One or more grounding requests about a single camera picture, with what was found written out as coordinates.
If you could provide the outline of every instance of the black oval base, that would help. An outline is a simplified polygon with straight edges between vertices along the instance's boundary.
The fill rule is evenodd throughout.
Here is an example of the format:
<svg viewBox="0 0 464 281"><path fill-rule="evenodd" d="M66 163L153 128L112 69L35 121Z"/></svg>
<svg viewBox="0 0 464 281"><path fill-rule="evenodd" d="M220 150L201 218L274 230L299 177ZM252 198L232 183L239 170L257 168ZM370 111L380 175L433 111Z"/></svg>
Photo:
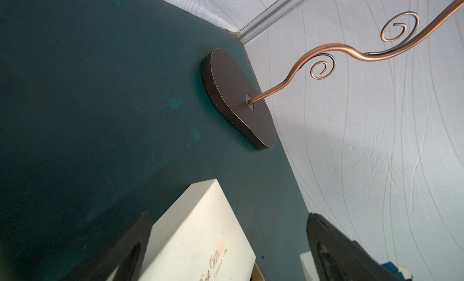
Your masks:
<svg viewBox="0 0 464 281"><path fill-rule="evenodd" d="M259 149L274 146L276 129L269 108L264 100L247 105L259 92L233 57L217 48L202 65L203 82L216 108Z"/></svg>

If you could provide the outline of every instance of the black object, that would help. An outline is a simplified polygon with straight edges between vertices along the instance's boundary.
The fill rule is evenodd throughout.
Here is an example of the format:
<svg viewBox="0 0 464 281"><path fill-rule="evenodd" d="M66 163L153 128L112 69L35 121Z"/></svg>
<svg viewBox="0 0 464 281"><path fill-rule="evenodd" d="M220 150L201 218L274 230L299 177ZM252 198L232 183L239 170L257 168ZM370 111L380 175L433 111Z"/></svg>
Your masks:
<svg viewBox="0 0 464 281"><path fill-rule="evenodd" d="M216 108L248 140L261 150L274 146L269 108L265 101L247 105L259 92L228 52L217 48L203 60L203 81Z"/></svg>
<svg viewBox="0 0 464 281"><path fill-rule="evenodd" d="M152 220L143 212L118 238L103 246L96 256L75 268L62 281L106 280L116 269L113 281L135 281L139 278L147 250Z"/></svg>
<svg viewBox="0 0 464 281"><path fill-rule="evenodd" d="M306 232L321 281L398 281L323 216L310 214Z"/></svg>

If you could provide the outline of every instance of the blue object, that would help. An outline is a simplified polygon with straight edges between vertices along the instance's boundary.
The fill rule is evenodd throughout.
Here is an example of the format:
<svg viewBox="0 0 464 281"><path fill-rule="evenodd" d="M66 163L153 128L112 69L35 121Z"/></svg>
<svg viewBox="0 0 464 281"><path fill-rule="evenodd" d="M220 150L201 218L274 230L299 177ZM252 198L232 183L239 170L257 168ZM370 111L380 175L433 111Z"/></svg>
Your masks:
<svg viewBox="0 0 464 281"><path fill-rule="evenodd" d="M388 271L390 271L394 276L396 276L398 279L405 281L405 278L403 276L402 272L398 271L398 267L395 266L392 262L387 262L382 264L382 267L386 268Z"/></svg>

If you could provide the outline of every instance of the metal rod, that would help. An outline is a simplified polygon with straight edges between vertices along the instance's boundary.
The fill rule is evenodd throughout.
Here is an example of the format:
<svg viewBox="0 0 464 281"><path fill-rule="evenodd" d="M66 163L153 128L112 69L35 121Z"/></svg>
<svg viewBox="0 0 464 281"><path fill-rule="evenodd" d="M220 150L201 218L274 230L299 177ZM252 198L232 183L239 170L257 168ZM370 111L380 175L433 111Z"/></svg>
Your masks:
<svg viewBox="0 0 464 281"><path fill-rule="evenodd" d="M325 55L329 56L333 60L333 66L332 70L323 77L317 78L316 76L313 75L313 69L316 65L318 64L324 64L325 69L322 71L321 75L327 70L327 62L325 61L319 61L316 64L314 64L311 68L311 76L316 79L316 80L322 80L326 77L328 77L330 74L335 69L335 59L330 56L327 52L329 51L341 51L344 52L351 57L362 60L362 61L379 61L379 60L384 60L388 58L392 58L394 56L397 56L399 54L402 54L403 52L408 51L409 49L413 48L414 46L418 45L422 40L426 39L430 34L432 34L433 31L435 31L440 25L442 25L451 15L453 15L456 11L459 10L464 5L464 0L454 0L445 10L443 10L429 25L427 25L421 32L419 32L416 36L414 36L411 40L411 36L414 34L414 32L417 30L417 27L419 26L419 16L415 12L403 12L401 14L398 14L397 16L393 17L389 22L386 23L384 28L382 29L382 32L380 34L380 37L383 41L385 42L391 42L399 39L401 36L403 36L406 33L407 26L405 23L394 23L394 26L400 26L403 27L403 31L399 36L396 36L395 38L392 39L386 39L384 36L386 28L396 19L399 17L405 16L405 15L411 15L415 18L416 23L414 25L413 30L411 33L406 37L405 40L403 40L400 44L384 50L380 52L359 52L353 47L343 44L343 43L329 43L329 44L324 44L321 46L318 46L316 48L311 49L310 51L306 52L300 59L293 65L292 69L290 70L289 75L287 78L278 84L277 86L271 88L270 90L263 92L262 94L258 95L255 98L252 98L248 100L246 103L248 105L252 105L263 98L266 98L270 95L272 95L275 92L280 91L284 87L286 87L290 81L293 79L295 74L298 72L298 70L301 69L303 65L305 65L306 62L308 62L310 59L320 56L320 55Z"/></svg>

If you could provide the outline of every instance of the dark teal surface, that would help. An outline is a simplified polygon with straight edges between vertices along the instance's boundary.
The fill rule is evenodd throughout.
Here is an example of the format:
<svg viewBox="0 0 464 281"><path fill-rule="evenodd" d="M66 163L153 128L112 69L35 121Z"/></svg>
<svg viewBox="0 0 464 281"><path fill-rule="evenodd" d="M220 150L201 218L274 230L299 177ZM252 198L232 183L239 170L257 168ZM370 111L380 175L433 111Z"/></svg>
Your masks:
<svg viewBox="0 0 464 281"><path fill-rule="evenodd" d="M258 87L235 35L161 0L0 0L0 17L3 267L56 280L217 178L266 280L304 279L308 212L280 141L256 149L203 85L220 47Z"/></svg>

